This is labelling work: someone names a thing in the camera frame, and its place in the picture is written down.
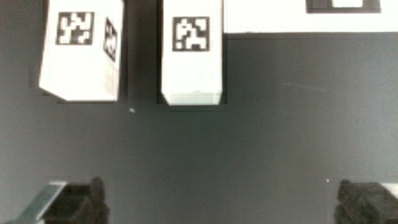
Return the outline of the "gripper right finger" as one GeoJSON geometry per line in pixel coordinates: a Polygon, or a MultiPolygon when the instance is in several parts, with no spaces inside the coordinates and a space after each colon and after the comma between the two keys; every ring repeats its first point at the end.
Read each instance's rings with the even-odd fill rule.
{"type": "Polygon", "coordinates": [[[335,224],[398,224],[398,183],[342,181],[335,224]]]}

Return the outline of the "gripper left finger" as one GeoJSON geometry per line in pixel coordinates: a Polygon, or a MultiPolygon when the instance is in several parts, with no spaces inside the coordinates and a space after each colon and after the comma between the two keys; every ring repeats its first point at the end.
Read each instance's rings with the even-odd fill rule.
{"type": "Polygon", "coordinates": [[[15,224],[109,224],[105,183],[54,181],[45,186],[15,224]]]}

